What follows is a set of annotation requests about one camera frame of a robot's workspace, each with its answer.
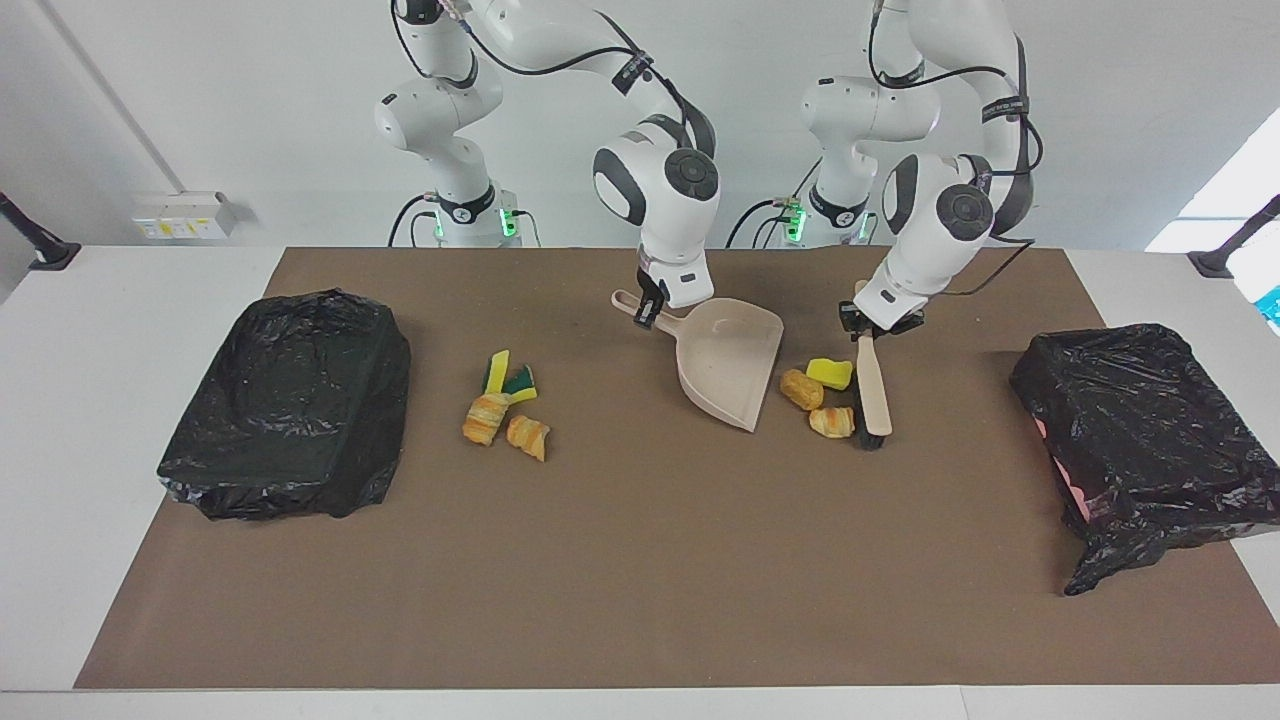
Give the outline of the beige brush black bristles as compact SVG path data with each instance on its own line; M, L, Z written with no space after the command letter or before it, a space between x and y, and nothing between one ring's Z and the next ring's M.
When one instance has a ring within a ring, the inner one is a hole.
M864 450L874 451L893 433L884 379L876 354L874 331L869 320L855 307L855 336L858 342L858 400L860 407L859 442Z

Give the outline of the brown oval bread roll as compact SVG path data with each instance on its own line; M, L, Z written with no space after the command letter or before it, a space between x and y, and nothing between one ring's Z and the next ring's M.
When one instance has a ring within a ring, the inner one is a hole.
M806 413L822 407L826 400L824 386L795 368L787 369L780 378L780 392Z

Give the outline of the beige plastic dustpan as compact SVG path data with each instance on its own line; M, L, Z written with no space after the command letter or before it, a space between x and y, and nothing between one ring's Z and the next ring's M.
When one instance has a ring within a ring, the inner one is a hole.
M746 432L756 429L785 324L777 314L739 299L709 299L685 316L657 315L675 338L678 380L704 413Z

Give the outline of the striped toy croissant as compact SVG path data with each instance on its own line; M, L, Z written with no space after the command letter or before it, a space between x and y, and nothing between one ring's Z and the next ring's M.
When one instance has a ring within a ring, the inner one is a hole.
M526 415L512 416L506 428L507 442L539 462L547 460L550 427Z
M461 427L462 437L475 445L492 446L511 405L512 396L508 393L480 395L466 413Z

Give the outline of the left black trash bag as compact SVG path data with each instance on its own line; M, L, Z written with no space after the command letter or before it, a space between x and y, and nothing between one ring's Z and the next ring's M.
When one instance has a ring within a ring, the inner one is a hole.
M1280 462L1174 329L1038 334L1009 383L1084 544L1065 594L1170 550L1280 530Z

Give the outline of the bin with black bag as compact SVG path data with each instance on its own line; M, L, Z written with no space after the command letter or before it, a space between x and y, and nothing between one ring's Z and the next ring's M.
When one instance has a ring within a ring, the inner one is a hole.
M206 518L344 518L380 503L403 447L410 342L342 290L261 299L236 319L157 465Z

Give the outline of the brown table mat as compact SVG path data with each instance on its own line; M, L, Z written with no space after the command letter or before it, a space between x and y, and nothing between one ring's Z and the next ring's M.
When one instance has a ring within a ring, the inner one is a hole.
M746 433L684 396L671 338L611 305L617 250L291 249L269 295L339 288L412 347L379 505L210 521L164 501L79 688L1280 683L1234 548L1065 597L1080 542L1009 375L1101 325L1060 251L877 343L893 434L824 439L769 389ZM530 365L492 446L489 357ZM550 427L539 462L512 416Z

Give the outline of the black clamp stand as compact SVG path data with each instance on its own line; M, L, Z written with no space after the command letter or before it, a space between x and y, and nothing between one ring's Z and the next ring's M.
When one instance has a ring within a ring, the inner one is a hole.
M1276 193L1254 215L1247 219L1242 227L1233 233L1222 245L1211 251L1190 251L1187 259L1193 268L1204 278L1233 279L1234 274L1228 269L1229 258L1257 234L1268 223L1280 217L1280 193Z
M32 220L3 191L0 191L0 215L33 246L36 259L29 264L29 269L33 272L63 270L82 250L81 243L63 241Z

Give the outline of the white wall socket box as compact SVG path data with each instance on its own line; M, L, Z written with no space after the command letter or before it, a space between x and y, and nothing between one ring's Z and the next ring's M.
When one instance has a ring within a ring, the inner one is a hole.
M186 191L134 197L131 222L147 240L229 240L238 224L221 192Z

